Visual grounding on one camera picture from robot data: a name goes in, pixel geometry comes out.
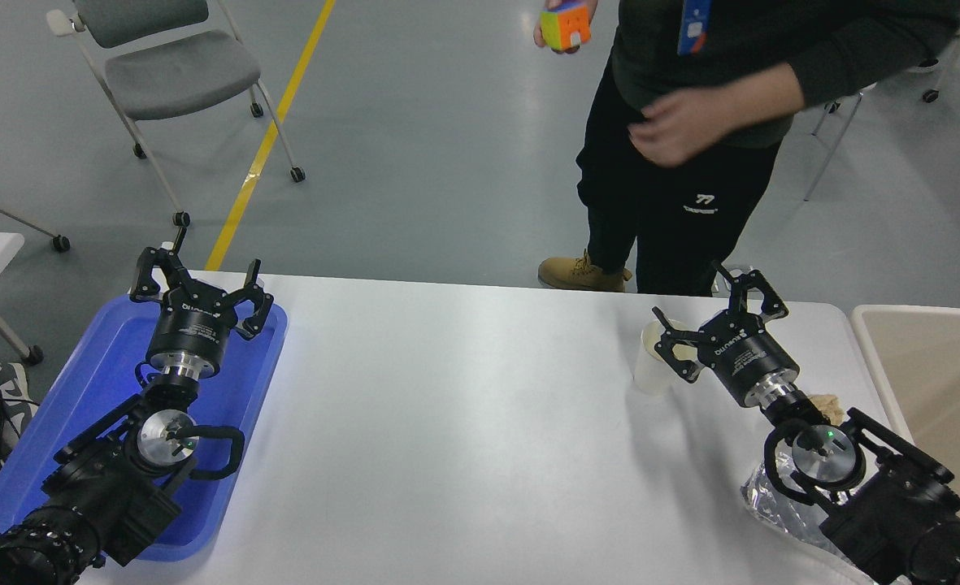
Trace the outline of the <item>person's left hand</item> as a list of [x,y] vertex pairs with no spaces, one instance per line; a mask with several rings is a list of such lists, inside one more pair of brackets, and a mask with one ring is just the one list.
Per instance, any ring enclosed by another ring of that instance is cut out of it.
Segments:
[[665,169],[685,164],[745,121],[742,103],[726,88],[681,89],[659,97],[628,125],[628,139],[643,159]]

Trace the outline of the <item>person's right hand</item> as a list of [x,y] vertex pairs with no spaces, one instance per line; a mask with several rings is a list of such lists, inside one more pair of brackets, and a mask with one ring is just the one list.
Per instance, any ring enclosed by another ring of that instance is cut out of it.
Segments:
[[[541,14],[538,16],[538,21],[534,26],[534,43],[536,47],[539,48],[548,48],[553,50],[553,52],[558,53],[572,53],[579,49],[581,45],[586,43],[588,38],[590,38],[590,29],[592,26],[593,18],[597,14],[599,2],[598,1],[544,1]],[[550,17],[546,18],[545,14],[551,14],[551,12],[562,12],[565,11],[568,19],[573,19],[574,21],[580,22],[581,16],[584,17],[584,25],[580,26],[580,29],[577,30],[577,33],[580,34],[580,44],[574,45],[555,45],[550,44],[550,37],[547,37],[545,34],[545,23],[550,23]]]

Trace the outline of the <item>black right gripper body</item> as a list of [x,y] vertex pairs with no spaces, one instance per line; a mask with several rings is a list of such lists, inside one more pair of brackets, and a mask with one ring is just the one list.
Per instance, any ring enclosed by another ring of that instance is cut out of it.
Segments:
[[767,330],[760,314],[717,314],[697,332],[699,362],[739,405],[769,405],[771,388],[796,381],[800,366]]

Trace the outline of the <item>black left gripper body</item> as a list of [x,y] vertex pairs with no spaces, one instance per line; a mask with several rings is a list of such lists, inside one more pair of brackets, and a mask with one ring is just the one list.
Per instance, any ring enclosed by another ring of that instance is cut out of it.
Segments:
[[205,311],[186,302],[158,301],[160,314],[146,362],[158,371],[182,367],[193,377],[213,377],[222,370],[235,310]]

